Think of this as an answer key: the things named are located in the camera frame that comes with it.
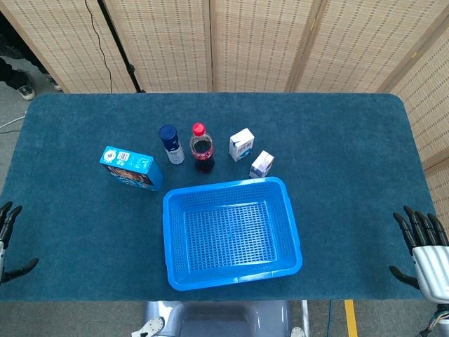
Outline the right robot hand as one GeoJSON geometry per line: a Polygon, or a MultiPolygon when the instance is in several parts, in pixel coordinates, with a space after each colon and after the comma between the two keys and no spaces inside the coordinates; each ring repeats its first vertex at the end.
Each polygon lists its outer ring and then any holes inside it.
{"type": "Polygon", "coordinates": [[[448,236],[440,220],[432,213],[424,215],[409,206],[403,207],[408,219],[394,212],[416,275],[403,274],[390,265],[389,271],[400,282],[417,290],[430,302],[448,304],[448,236]]]}

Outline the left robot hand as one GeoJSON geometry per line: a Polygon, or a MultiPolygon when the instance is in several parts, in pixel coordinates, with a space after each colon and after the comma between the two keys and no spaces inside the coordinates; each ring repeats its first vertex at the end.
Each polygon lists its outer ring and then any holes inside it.
{"type": "Polygon", "coordinates": [[[4,269],[6,251],[9,247],[11,235],[13,233],[15,219],[22,211],[22,205],[16,206],[14,209],[12,209],[12,206],[13,202],[8,201],[1,207],[1,284],[5,284],[28,274],[39,263],[38,258],[33,258],[28,264],[21,268],[10,271],[5,271],[4,269]]]}

